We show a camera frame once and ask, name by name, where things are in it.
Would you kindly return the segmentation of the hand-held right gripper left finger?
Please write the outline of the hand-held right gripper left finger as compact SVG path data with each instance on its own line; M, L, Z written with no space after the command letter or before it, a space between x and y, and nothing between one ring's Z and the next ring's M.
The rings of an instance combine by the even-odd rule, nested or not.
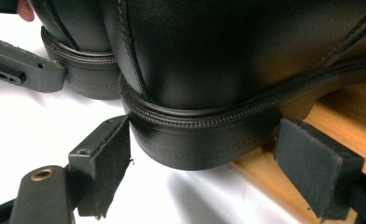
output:
M106 217L131 162L129 119L107 119L69 154L73 207L81 217Z

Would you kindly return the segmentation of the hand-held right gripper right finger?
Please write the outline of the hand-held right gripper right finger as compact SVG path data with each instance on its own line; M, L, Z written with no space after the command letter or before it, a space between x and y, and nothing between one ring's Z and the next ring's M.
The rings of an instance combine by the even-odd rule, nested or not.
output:
M306 122L283 118L274 159L316 217L347 218L346 196L363 157Z

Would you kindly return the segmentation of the black leather shoe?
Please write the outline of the black leather shoe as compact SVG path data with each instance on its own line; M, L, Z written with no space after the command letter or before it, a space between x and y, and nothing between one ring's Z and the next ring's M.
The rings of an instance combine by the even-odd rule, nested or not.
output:
M64 84L98 100L120 98L120 69L110 47L99 0L29 0L42 22L49 57L66 70Z
M101 0L138 145L203 170L366 82L366 0Z

